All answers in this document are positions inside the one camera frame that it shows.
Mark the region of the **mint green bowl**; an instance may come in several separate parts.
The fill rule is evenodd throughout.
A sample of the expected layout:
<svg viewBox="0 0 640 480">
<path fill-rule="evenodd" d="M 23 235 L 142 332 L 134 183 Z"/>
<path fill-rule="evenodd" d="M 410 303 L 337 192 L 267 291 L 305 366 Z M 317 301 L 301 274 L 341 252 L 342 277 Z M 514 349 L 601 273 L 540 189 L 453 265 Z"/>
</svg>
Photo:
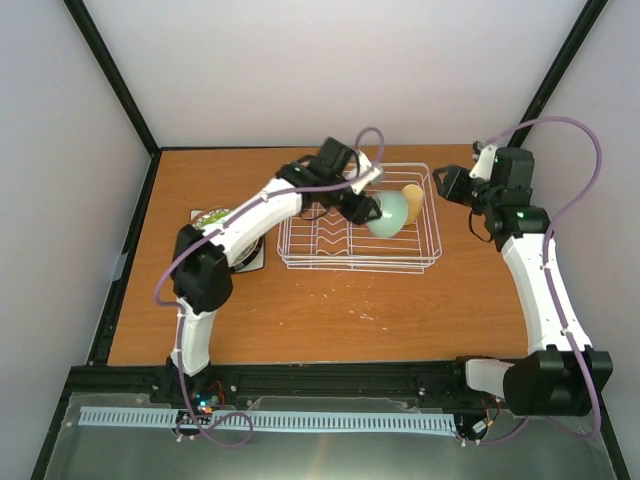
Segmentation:
<svg viewBox="0 0 640 480">
<path fill-rule="evenodd" d="M 381 212 L 379 218 L 367 223 L 377 238 L 391 238 L 399 233 L 408 219 L 408 202 L 399 191 L 381 191 L 373 196 Z"/>
</svg>

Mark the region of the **yellow mug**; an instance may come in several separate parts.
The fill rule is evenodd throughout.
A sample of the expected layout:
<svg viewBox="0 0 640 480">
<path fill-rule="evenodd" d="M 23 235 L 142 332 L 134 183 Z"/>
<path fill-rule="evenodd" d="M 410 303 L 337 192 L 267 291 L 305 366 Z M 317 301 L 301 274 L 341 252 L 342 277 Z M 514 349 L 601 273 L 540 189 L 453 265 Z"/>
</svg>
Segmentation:
<svg viewBox="0 0 640 480">
<path fill-rule="evenodd" d="M 408 184 L 401 190 L 401 194 L 407 203 L 407 218 L 405 226 L 408 226 L 416 222 L 422 211 L 424 192 L 420 186 L 416 184 Z"/>
</svg>

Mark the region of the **white wire dish rack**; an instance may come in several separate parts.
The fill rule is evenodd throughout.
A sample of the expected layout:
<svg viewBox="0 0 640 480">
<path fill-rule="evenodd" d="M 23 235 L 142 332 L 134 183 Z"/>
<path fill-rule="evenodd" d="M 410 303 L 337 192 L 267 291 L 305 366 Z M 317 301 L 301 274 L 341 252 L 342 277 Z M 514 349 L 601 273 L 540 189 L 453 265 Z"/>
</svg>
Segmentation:
<svg viewBox="0 0 640 480">
<path fill-rule="evenodd" d="M 391 162 L 384 176 L 366 194 L 400 191 L 407 186 L 422 192 L 417 218 L 391 238 L 374 236 L 364 226 L 348 222 L 337 210 L 327 214 L 315 204 L 303 217 L 279 225 L 277 252 L 290 269 L 422 274 L 442 255 L 431 171 L 424 163 Z"/>
</svg>

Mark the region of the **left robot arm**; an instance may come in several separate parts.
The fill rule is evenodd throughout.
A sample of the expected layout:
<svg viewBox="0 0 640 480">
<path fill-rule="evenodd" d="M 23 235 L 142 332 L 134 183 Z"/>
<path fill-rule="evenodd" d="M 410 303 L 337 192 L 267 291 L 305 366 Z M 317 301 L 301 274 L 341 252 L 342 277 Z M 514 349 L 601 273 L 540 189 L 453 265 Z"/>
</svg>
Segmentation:
<svg viewBox="0 0 640 480">
<path fill-rule="evenodd" d="M 162 274 L 171 280 L 178 325 L 171 360 L 178 369 L 172 388 L 186 402 L 201 400 L 208 378 L 209 341 L 218 310 L 233 291 L 232 266 L 271 228 L 310 206 L 339 211 L 361 225 L 381 215 L 364 190 L 381 178 L 379 159 L 329 137 L 318 152 L 283 165 L 248 201 L 201 229 L 178 232 L 173 261 Z"/>
</svg>

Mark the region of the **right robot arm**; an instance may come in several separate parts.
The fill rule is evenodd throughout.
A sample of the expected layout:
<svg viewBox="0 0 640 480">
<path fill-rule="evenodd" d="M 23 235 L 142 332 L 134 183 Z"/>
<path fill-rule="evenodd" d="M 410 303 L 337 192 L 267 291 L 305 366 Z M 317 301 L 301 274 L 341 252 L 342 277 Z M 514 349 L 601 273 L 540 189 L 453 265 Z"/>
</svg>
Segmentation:
<svg viewBox="0 0 640 480">
<path fill-rule="evenodd" d="M 481 216 L 490 242 L 514 280 L 528 338 L 525 358 L 509 362 L 459 357 L 462 386 L 491 394 L 519 416 L 585 416 L 613 371 L 609 353 L 594 349 L 568 297 L 549 236 L 547 212 L 532 205 L 531 152 L 489 145 L 470 169 L 433 173 L 438 195 Z"/>
</svg>

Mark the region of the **small circuit board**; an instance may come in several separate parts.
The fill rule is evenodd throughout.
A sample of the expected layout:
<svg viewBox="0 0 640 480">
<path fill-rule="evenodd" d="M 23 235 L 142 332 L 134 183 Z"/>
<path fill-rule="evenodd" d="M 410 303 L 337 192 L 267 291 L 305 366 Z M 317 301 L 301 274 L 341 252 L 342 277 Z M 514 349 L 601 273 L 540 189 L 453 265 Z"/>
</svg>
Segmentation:
<svg viewBox="0 0 640 480">
<path fill-rule="evenodd" d="M 226 405 L 226 397 L 223 384 L 216 380 L 203 390 L 193 393 L 191 398 L 195 401 L 197 410 L 202 414 L 211 414 Z"/>
</svg>

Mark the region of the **metal base sheet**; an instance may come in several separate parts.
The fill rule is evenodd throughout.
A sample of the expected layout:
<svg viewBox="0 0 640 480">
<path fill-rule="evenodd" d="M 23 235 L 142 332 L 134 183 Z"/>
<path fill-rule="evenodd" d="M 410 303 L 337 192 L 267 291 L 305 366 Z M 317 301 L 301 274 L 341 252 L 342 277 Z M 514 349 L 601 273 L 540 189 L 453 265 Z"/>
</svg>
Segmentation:
<svg viewBox="0 0 640 480">
<path fill-rule="evenodd" d="M 199 429 L 77 424 L 83 407 L 174 409 L 143 395 L 70 399 L 38 479 L 624 479 L 608 440 L 586 441 L 543 419 L 501 412 L 482 428 L 453 415 L 453 436 L 256 432 L 251 411 L 443 414 L 364 399 L 263 398 L 246 415 L 218 411 Z"/>
</svg>

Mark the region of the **right black frame post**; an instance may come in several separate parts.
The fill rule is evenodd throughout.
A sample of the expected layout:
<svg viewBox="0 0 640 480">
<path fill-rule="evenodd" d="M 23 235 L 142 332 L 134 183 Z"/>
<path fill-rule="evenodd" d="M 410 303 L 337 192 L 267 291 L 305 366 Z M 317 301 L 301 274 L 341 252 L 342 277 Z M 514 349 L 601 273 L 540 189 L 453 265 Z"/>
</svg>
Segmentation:
<svg viewBox="0 0 640 480">
<path fill-rule="evenodd" d="M 546 105 L 608 3 L 608 0 L 588 0 L 585 2 L 525 109 L 520 119 L 521 123 L 541 117 Z"/>
</svg>

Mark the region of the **black frame post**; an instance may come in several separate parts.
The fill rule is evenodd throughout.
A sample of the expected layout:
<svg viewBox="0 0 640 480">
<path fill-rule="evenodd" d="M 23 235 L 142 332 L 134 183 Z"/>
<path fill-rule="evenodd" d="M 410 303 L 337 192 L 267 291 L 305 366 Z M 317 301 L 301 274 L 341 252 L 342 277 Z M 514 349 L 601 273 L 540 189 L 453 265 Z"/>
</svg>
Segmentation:
<svg viewBox="0 0 640 480">
<path fill-rule="evenodd" d="M 525 109 L 520 119 L 521 123 L 541 117 L 546 105 L 608 3 L 608 0 L 588 0 L 585 2 Z"/>
<path fill-rule="evenodd" d="M 63 3 L 105 79 L 109 83 L 146 153 L 153 159 L 160 152 L 160 147 L 151 133 L 141 110 L 85 2 L 81 0 L 64 0 Z"/>
</svg>

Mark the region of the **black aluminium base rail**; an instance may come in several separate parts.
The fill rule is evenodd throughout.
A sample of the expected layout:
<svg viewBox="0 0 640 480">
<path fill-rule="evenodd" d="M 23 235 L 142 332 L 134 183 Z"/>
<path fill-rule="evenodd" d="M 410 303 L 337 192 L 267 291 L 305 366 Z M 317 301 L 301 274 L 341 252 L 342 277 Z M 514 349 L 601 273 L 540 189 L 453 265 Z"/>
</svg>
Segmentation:
<svg viewBox="0 0 640 480">
<path fill-rule="evenodd" d="M 196 406 L 217 396 L 226 407 L 242 410 L 250 401 L 267 396 L 390 399 L 446 412 L 475 412 L 496 405 L 490 395 L 462 385 L 453 361 L 218 365 L 186 377 L 185 382 L 183 394 L 177 368 L 170 362 L 77 366 L 70 370 L 63 392 L 143 393 L 153 403 L 171 406 L 182 406 L 185 398 Z"/>
</svg>

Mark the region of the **left black frame post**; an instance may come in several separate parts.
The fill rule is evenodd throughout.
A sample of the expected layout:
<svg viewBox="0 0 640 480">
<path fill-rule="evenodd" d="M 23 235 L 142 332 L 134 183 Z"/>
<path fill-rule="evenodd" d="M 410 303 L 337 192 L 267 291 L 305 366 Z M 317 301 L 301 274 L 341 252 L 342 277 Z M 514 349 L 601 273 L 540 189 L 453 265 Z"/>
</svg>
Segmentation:
<svg viewBox="0 0 640 480">
<path fill-rule="evenodd" d="M 81 0 L 64 0 L 63 3 L 105 79 L 109 83 L 146 153 L 153 159 L 160 152 L 160 147 L 151 133 L 141 110 L 85 2 Z"/>
</svg>

